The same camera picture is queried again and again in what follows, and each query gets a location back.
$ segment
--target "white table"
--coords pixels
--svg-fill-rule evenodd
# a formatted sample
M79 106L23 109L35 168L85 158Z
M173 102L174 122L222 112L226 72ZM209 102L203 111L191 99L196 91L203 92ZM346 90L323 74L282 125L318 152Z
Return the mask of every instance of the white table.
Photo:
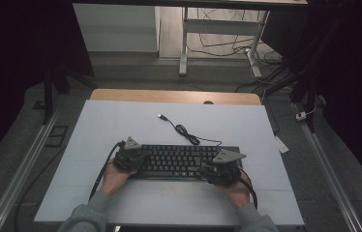
M190 133L239 146L253 180L258 210L278 225L302 225L287 172L261 105L87 101L35 217L62 222L85 204L112 146L132 136L141 144L189 145L163 114ZM213 145L202 141L202 145ZM232 205L207 183L129 180L114 195L108 221L120 225L237 226Z

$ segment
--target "person's arm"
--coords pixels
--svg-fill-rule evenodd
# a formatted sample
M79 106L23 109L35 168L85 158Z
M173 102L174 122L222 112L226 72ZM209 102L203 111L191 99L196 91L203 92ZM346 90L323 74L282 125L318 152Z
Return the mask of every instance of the person's arm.
M241 178L250 183L247 175L241 172ZM229 201L237 209L236 215L241 223L243 232L278 232L277 226L269 216L261 216L253 203L250 202L250 192L241 184L236 182L231 186L217 186L222 190Z
M111 162L106 166L103 185L96 191L87 205L75 207L72 215L61 224L59 232L106 231L106 208L112 195L118 191L134 173L119 171Z

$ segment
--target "sleeve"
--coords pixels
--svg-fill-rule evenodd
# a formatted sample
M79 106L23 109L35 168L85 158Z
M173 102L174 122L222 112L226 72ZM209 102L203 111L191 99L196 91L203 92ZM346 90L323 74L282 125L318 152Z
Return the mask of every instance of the sleeve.
M270 216L261 216L253 203L247 204L236 212L243 232L279 232Z
M65 220L59 232L99 232L106 231L106 208L111 201L111 195L96 191L87 205L75 207L72 215Z

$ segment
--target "keyboard key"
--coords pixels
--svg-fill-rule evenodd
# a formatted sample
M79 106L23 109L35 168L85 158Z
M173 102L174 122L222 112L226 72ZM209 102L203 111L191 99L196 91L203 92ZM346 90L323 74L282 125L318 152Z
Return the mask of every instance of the keyboard key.
M188 170L188 171L193 171L193 172L199 171L200 169L201 169L200 167L196 167L196 166L189 166L189 167L187 167L187 170Z
M201 166L201 158L194 158L194 161L196 166Z
M173 177L171 171L147 171L147 172L138 172L136 174L138 177Z
M142 155L143 156L151 156L151 155L153 155L153 152L152 151L142 151Z

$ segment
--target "keyboard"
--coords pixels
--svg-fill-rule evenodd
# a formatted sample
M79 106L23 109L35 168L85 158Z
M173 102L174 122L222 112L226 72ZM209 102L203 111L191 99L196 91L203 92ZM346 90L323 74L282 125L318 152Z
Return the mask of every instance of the keyboard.
M201 171L214 171L205 161L216 157L222 149L239 152L239 147L227 146L142 145L144 164L131 178L205 181Z

